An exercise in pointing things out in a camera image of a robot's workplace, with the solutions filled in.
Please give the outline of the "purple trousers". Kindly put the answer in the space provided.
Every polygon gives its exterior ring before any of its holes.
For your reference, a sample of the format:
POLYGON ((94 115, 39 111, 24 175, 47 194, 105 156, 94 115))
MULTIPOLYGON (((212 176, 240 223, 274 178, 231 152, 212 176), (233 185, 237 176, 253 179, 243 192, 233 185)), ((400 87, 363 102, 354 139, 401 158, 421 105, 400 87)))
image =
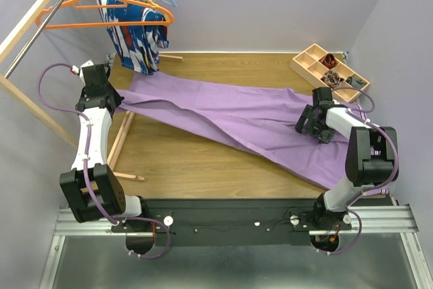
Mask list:
POLYGON ((348 142, 295 125, 311 97, 289 88, 195 81, 163 72, 115 77, 135 113, 116 165, 152 198, 314 198, 344 176, 348 142))

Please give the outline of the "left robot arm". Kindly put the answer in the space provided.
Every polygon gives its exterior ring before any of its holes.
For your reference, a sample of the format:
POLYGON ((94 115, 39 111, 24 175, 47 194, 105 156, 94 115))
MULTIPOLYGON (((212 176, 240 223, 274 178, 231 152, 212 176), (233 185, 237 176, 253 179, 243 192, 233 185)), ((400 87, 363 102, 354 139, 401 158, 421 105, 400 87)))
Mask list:
POLYGON ((60 187, 79 223, 105 217, 117 232, 145 232, 152 228, 144 199, 127 196, 108 165, 108 133, 123 97, 111 85, 110 68, 91 60, 74 69, 84 87, 74 111, 80 120, 78 150, 71 171, 60 175, 60 187))

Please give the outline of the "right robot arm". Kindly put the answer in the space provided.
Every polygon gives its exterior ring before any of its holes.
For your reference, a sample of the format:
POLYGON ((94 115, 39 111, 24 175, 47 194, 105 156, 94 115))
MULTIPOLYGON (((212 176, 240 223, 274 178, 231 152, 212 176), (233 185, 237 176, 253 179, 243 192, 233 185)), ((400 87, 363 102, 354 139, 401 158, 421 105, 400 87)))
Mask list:
POLYGON ((329 143, 336 132, 348 140, 344 176, 304 214, 317 229, 328 229, 343 222, 348 208, 358 199, 396 180, 397 132, 357 116, 333 98, 329 87, 316 88, 312 95, 313 103, 304 108, 295 130, 311 135, 319 143, 329 143))

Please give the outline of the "orange plastic hanger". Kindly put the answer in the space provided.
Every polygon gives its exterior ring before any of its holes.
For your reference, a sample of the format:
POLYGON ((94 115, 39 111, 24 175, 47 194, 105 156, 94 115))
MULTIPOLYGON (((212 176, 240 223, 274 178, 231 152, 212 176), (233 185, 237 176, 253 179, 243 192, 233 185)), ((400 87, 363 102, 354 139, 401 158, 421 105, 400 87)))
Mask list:
MULTIPOLYGON (((76 9, 99 9, 101 11, 102 19, 100 22, 88 23, 69 23, 69 24, 50 24, 48 23, 45 29, 65 29, 65 28, 96 28, 96 27, 114 27, 114 26, 166 26, 164 24, 164 16, 154 9, 142 7, 138 5, 124 4, 119 0, 102 0, 100 4, 95 5, 81 5, 82 0, 67 0, 64 1, 59 9, 65 7, 74 7, 76 9), (149 9, 162 19, 156 18, 153 20, 144 18, 138 12, 141 9, 149 9)), ((37 16, 36 24, 44 21, 49 10, 53 6, 42 10, 37 16)))

